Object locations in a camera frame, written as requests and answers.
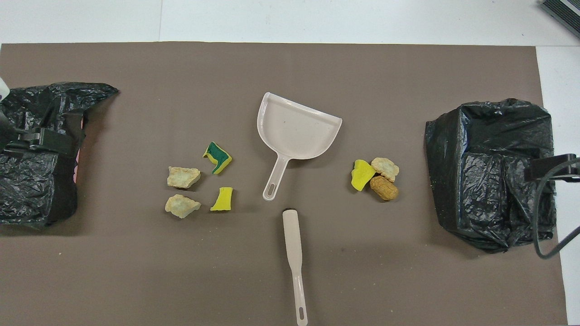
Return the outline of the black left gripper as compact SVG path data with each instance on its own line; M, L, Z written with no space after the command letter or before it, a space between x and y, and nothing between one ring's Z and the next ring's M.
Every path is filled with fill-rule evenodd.
M63 155L73 155L74 140L66 134L61 134L48 128L40 128L40 131L18 129L0 111L0 153L12 142L22 141L30 146L40 140L40 149L53 151Z

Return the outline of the beige sponge chunk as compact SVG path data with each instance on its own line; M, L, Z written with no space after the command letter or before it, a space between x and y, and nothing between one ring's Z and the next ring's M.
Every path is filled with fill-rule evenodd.
M399 167L390 159L377 157L371 161L371 167L375 169L376 173L384 176L387 180L394 183L399 174Z
M202 204L200 202L180 194L175 194L168 198L165 204L165 211L172 213L180 219L184 219L190 215L190 213L201 208L201 206Z
M201 178L201 172L197 168L168 167L169 175L166 184L175 188L190 188Z

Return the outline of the green and yellow sponge piece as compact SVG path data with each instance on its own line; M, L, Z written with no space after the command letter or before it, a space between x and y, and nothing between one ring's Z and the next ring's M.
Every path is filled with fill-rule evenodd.
M215 165L212 175L219 175L233 161L233 157L215 142L209 143L202 157L209 159Z

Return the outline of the brown peanut shaped piece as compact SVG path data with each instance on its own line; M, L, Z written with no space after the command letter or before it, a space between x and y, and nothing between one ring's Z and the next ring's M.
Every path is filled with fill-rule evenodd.
M398 188L385 176L371 178L369 180L369 186L384 201L392 201L399 196Z

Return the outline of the beige plastic dustpan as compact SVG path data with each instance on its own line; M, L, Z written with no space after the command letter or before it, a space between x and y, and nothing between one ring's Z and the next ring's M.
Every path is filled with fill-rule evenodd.
M279 95L264 94L256 120L257 132L277 155L262 192L273 201L291 160L316 158L331 147L342 126L342 118L290 101Z

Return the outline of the beige hand brush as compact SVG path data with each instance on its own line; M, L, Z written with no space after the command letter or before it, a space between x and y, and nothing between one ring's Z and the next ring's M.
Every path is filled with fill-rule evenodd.
M302 280L302 239L300 235L298 211L295 209L284 210L282 213L282 222L284 227L286 254L292 274L296 322L298 326L307 326L308 317L306 297Z

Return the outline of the black bag lined pink bin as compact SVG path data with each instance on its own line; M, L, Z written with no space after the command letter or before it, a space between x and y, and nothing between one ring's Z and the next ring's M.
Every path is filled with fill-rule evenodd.
M0 153L0 225L41 229L73 216L78 206L76 174L78 155L85 139L88 112L118 93L107 83L71 83L73 127L79 151L73 157L58 153L25 153L13 157Z

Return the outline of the brown table mat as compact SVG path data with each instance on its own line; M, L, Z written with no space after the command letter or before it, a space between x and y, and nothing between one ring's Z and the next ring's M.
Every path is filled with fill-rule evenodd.
M542 105L536 49L273 43L4 44L9 87L103 82L79 156L78 210L42 232L0 228L0 326L296 325L281 213L299 214L309 326L567 322L559 258L477 250L437 221L427 120L463 103ZM289 161L256 126L265 93L342 118L331 147ZM210 142L233 157L219 175ZM351 185L393 161L398 198ZM168 167L197 168L190 188ZM219 188L232 209L211 212ZM180 219L180 194L202 204Z

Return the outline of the grey ribbed device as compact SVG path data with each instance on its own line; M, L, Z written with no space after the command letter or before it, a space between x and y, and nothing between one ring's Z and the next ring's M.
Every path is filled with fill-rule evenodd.
M539 6L580 39L580 0L540 0Z

